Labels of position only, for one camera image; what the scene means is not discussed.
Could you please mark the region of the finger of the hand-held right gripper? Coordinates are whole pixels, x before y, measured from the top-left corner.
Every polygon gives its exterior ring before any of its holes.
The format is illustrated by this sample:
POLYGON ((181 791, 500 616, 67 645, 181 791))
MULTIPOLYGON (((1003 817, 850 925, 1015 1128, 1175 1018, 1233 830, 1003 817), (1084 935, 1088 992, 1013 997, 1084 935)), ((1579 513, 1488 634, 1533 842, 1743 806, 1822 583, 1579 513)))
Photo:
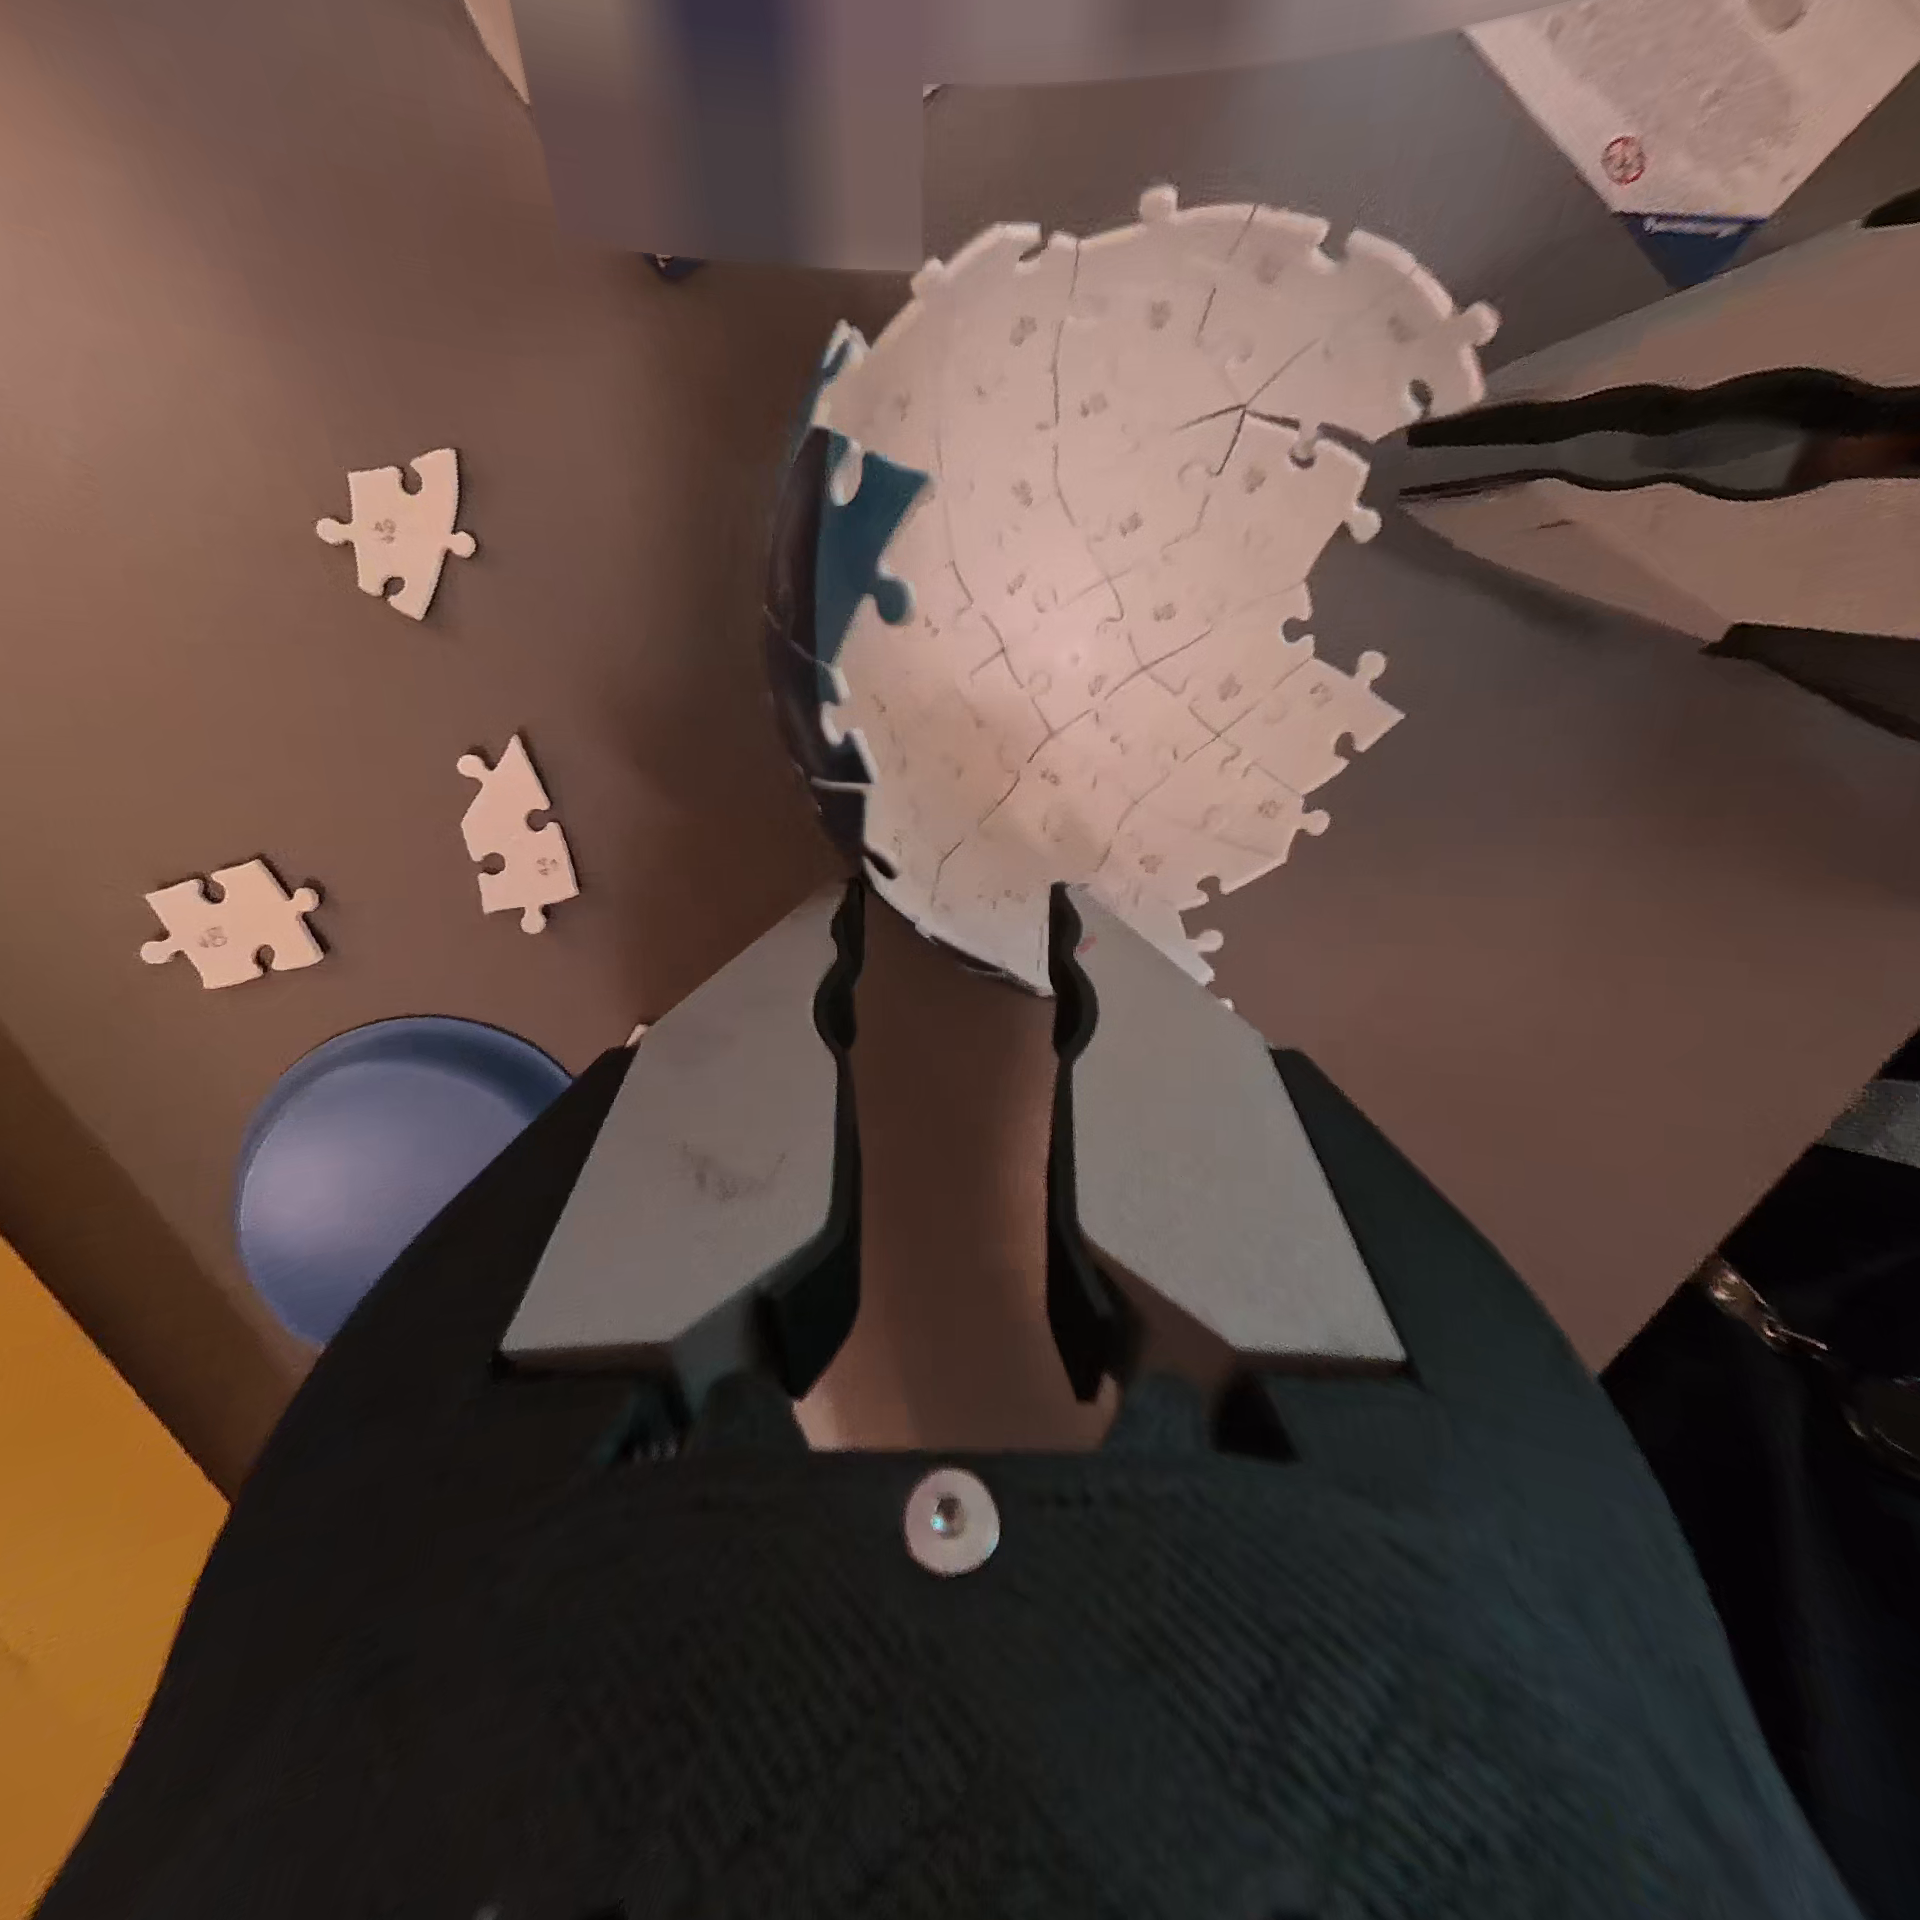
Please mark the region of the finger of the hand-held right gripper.
POLYGON ((1400 504, 1461 553, 1835 708, 1918 703, 1918 429, 1409 432, 1400 504))
POLYGON ((1512 362, 1478 442, 1918 433, 1918 224, 1855 221, 1512 362))

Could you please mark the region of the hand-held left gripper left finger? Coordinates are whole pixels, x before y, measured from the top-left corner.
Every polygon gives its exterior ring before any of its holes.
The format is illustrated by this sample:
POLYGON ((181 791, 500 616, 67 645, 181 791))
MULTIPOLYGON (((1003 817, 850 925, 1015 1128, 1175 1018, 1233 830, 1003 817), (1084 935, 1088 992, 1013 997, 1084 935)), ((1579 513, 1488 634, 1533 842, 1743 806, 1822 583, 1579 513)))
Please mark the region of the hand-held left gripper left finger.
POLYGON ((865 883, 817 890, 646 1028, 500 1338, 525 1372, 802 1399, 860 1301, 865 883))

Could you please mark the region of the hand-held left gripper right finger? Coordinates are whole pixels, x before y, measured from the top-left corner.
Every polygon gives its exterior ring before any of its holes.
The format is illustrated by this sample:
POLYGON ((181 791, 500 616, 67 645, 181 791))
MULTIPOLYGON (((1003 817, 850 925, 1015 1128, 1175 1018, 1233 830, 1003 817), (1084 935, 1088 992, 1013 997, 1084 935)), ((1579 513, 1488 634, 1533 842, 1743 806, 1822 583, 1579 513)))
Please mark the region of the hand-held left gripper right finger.
POLYGON ((1088 887, 1052 887, 1045 961, 1045 1319, 1072 1395, 1409 1372, 1265 1036, 1088 887))

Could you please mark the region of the partly built puzzle ball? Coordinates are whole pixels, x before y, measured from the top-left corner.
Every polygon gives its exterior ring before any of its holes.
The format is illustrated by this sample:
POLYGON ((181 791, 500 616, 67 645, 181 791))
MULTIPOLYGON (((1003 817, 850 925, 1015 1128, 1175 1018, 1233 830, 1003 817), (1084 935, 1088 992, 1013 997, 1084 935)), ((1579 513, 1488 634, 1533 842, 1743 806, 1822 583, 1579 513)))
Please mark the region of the partly built puzzle ball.
POLYGON ((829 838, 925 940, 1052 994, 1088 890, 1197 983, 1206 893, 1283 869, 1400 724, 1313 634, 1370 541, 1370 448, 1484 398, 1500 314, 1404 245, 1274 204, 928 258, 840 323, 781 481, 766 679, 829 838))

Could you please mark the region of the printed puzzle box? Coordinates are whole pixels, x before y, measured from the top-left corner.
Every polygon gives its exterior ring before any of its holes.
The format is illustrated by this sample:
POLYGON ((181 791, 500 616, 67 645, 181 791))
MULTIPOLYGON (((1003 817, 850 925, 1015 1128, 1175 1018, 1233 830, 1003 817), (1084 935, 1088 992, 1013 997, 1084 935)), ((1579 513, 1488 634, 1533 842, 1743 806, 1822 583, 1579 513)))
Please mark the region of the printed puzzle box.
POLYGON ((1720 275, 1918 65, 1915 4, 1552 4, 1467 26, 1671 291, 1720 275))

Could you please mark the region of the blue round dish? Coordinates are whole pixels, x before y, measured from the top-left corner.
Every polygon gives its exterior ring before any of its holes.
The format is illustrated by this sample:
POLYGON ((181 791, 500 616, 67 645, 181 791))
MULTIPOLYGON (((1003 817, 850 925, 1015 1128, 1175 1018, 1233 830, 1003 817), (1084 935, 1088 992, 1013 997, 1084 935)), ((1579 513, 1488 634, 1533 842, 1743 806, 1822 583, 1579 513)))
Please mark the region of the blue round dish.
POLYGON ((296 1338, 326 1344, 386 1268, 571 1076, 512 1031, 372 1021, 312 1047, 236 1152, 236 1259, 296 1338))

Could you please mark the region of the person's dark clothing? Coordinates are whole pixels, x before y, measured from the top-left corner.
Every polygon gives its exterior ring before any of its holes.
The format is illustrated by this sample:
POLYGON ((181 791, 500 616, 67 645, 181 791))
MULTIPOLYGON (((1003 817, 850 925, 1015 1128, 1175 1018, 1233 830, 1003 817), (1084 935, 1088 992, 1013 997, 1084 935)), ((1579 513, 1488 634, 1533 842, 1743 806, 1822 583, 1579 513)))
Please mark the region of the person's dark clothing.
POLYGON ((1918 1913, 1918 1039, 1603 1387, 1765 1736, 1868 1916, 1918 1913))

